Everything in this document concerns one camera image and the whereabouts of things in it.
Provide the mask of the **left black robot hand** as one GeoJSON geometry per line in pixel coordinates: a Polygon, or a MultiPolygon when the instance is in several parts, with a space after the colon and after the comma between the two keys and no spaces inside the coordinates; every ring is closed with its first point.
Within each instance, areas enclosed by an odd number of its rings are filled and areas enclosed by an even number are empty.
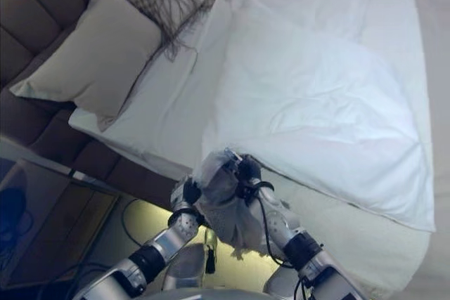
{"type": "Polygon", "coordinates": [[[182,209],[192,209],[201,194],[196,182],[193,181],[190,176],[185,177],[176,184],[172,191],[170,197],[172,211],[176,212],[182,209]]]}

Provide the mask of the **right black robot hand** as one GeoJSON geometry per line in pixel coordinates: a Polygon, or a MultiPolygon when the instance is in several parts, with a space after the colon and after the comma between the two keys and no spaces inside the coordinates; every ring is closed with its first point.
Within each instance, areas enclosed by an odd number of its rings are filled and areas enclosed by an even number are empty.
{"type": "Polygon", "coordinates": [[[228,158],[225,167],[237,180],[236,194],[244,198],[255,189],[253,181],[261,180],[261,166],[249,154],[238,154],[230,148],[226,148],[224,154],[228,158]]]}

